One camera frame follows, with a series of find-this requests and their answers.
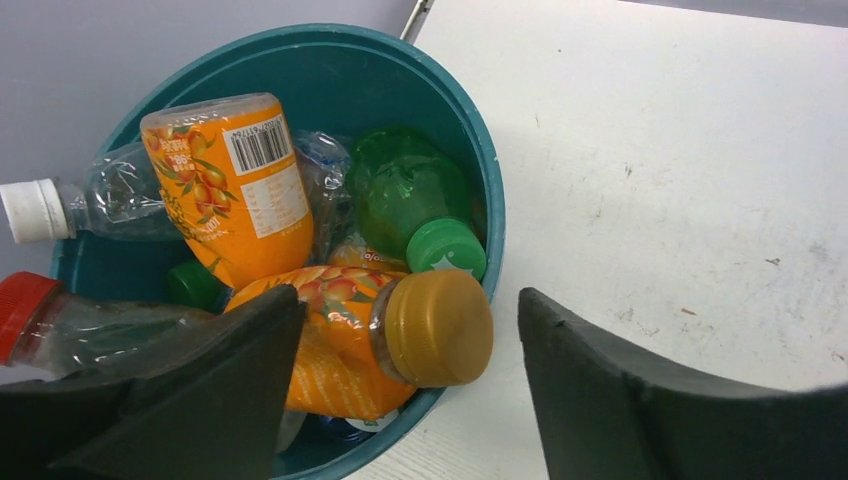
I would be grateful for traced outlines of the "large orange label bottle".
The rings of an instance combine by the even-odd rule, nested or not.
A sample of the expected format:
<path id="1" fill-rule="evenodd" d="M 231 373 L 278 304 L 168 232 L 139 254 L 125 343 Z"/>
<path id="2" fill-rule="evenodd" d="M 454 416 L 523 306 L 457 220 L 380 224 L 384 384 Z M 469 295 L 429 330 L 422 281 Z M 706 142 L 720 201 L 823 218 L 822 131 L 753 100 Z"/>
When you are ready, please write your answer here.
<path id="1" fill-rule="evenodd" d="M 409 272 L 400 260 L 380 255 L 357 235 L 348 236 L 330 253 L 328 264 L 339 267 L 360 267 L 384 272 Z"/>

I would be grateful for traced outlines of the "small orange juice bottle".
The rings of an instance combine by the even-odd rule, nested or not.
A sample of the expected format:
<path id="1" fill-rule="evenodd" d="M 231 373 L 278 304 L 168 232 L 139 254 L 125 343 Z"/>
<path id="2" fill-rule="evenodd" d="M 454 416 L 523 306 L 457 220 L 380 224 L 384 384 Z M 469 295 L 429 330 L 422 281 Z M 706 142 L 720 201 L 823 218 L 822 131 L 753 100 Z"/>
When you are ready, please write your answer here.
<path id="1" fill-rule="evenodd" d="M 419 389 L 471 383 L 489 364 L 489 299 L 464 271 L 310 266 L 256 280 L 224 309 L 281 285 L 307 306 L 288 410 L 373 421 Z"/>

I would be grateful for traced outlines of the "clear bottle blue cap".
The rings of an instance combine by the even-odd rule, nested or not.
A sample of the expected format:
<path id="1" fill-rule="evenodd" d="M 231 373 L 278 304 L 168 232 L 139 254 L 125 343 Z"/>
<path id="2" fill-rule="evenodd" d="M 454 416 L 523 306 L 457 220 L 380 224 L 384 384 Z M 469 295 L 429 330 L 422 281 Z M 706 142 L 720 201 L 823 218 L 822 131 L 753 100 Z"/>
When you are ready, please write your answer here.
<path id="1" fill-rule="evenodd" d="M 18 244 L 73 239 L 82 231 L 119 241 L 181 241 L 140 142 L 97 158 L 78 180 L 7 183 L 1 199 Z"/>

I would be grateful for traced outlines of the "orange bottle with barcode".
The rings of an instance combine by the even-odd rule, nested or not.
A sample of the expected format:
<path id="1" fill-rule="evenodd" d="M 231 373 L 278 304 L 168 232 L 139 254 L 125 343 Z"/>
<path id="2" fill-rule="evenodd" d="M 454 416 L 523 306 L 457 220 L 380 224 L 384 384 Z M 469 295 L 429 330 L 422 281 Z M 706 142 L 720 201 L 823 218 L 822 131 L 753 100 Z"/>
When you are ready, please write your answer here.
<path id="1" fill-rule="evenodd" d="M 306 265 L 314 219 L 274 95 L 155 111 L 140 134 L 170 221 L 218 280 L 240 289 Z"/>

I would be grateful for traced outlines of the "blue label water bottle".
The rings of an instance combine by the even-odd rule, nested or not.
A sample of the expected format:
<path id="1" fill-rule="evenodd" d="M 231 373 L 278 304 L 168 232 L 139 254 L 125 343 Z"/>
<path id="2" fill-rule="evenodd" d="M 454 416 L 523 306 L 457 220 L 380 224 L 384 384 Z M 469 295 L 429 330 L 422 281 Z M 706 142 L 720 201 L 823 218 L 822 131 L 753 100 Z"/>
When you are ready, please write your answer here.
<path id="1" fill-rule="evenodd" d="M 400 415 L 393 410 L 376 420 L 317 416 L 317 423 L 323 435 L 330 441 L 343 444 L 360 444 L 384 430 Z"/>

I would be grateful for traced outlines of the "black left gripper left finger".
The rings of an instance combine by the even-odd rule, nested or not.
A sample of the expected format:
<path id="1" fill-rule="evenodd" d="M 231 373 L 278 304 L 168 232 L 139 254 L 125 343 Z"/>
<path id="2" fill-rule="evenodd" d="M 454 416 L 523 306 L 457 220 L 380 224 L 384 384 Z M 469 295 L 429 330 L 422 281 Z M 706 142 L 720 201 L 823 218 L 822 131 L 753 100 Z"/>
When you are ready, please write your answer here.
<path id="1" fill-rule="evenodd" d="M 5 479 L 267 479 L 306 306 L 274 287 L 111 364 L 1 388 Z"/>

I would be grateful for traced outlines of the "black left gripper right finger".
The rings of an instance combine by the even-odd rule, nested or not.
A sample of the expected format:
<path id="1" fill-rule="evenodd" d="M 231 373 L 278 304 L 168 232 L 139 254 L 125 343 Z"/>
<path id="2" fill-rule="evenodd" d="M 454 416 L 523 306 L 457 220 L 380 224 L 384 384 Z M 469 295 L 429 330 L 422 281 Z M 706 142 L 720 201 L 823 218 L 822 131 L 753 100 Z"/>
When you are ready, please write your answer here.
<path id="1" fill-rule="evenodd" d="M 553 479 L 843 479 L 847 389 L 696 370 L 521 290 L 518 328 Z"/>

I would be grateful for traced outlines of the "crushed clear water bottle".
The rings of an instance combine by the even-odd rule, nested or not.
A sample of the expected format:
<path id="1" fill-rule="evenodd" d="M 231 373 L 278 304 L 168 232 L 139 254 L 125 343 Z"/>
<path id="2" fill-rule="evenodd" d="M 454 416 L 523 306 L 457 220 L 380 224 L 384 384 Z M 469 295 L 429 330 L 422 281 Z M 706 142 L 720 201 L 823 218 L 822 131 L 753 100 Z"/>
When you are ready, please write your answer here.
<path id="1" fill-rule="evenodd" d="M 349 138 L 296 130 L 292 139 L 314 217 L 310 262 L 324 264 L 353 224 L 352 200 L 345 186 L 352 165 Z"/>

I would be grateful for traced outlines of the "red cap small bottle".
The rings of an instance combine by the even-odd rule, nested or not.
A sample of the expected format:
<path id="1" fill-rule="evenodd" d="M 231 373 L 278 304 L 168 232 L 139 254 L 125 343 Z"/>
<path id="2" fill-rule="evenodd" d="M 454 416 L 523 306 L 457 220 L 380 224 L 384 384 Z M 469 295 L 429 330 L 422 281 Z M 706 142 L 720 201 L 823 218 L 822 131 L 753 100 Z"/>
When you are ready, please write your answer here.
<path id="1" fill-rule="evenodd" d="M 1 365 L 56 378 L 137 353 L 213 320 L 196 308 L 138 301 L 95 301 L 32 272 L 1 281 Z"/>

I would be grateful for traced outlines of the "green plastic bottle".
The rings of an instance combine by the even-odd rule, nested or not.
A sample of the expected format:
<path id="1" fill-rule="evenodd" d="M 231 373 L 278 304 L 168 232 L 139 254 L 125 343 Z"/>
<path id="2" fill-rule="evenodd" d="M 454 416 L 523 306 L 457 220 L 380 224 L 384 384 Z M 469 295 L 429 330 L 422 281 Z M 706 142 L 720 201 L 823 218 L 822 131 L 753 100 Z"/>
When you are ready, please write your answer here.
<path id="1" fill-rule="evenodd" d="M 483 279 L 487 256 L 472 228 L 472 195 L 457 161 L 403 127 L 363 134 L 351 156 L 345 186 L 370 247 L 414 273 L 458 269 Z"/>

